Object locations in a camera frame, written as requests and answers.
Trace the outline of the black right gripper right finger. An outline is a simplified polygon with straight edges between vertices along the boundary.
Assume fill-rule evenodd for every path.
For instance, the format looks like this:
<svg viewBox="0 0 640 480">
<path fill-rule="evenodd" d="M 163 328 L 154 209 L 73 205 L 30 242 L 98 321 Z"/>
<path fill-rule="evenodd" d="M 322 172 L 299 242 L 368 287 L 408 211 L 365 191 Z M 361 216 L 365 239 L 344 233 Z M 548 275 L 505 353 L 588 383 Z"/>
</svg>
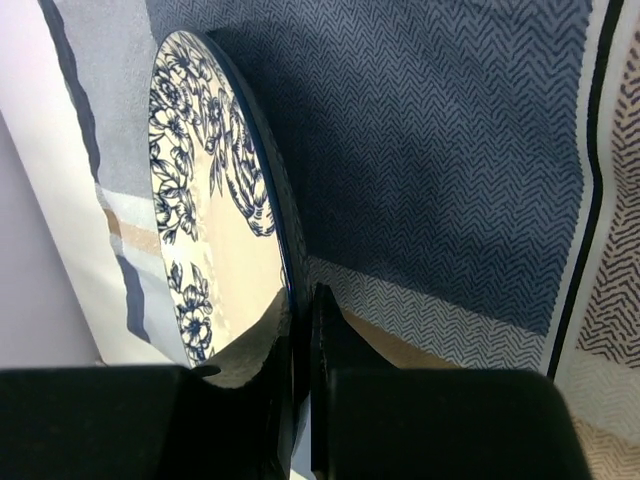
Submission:
<svg viewBox="0 0 640 480">
<path fill-rule="evenodd" d="M 347 321 L 328 285 L 315 285 L 311 307 L 310 365 L 313 373 L 333 369 L 395 369 Z"/>
</svg>

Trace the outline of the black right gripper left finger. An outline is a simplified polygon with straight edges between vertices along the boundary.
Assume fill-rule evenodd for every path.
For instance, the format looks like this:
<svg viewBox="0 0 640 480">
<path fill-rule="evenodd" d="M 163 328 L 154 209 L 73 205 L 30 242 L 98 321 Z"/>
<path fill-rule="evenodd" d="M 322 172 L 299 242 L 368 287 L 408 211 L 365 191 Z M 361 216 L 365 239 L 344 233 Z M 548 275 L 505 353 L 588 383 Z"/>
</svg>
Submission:
<svg viewBox="0 0 640 480">
<path fill-rule="evenodd" d="M 287 294 L 277 293 L 253 326 L 192 373 L 217 387 L 243 387 L 263 370 L 276 342 L 289 336 L 291 319 Z"/>
</svg>

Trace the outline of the blue floral ceramic plate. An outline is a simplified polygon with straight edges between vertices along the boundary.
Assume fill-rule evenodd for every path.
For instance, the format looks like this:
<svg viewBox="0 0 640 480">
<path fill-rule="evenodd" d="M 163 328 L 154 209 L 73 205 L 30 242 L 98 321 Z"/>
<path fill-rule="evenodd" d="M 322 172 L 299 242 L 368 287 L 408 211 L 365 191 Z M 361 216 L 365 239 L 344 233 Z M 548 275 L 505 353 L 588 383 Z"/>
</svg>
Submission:
<svg viewBox="0 0 640 480">
<path fill-rule="evenodd" d="M 284 161 L 253 92 L 210 38 L 161 42 L 149 90 L 151 189 L 187 361 L 256 324 L 277 294 L 303 316 L 306 246 Z"/>
</svg>

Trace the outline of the blue beige patterned cloth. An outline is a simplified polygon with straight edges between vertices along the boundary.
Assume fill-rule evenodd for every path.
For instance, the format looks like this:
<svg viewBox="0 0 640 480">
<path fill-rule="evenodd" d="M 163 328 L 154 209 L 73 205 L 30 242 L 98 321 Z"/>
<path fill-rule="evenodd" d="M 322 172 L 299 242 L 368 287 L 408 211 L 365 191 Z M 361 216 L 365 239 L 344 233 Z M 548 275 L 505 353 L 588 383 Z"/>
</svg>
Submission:
<svg viewBox="0 0 640 480">
<path fill-rule="evenodd" d="M 635 1 L 44 1 L 91 219 L 119 269 L 78 289 L 102 358 L 186 363 L 145 155 L 153 56 L 210 32 L 284 156 L 312 278 L 462 367 L 549 374 L 593 475 L 639 475 Z"/>
</svg>

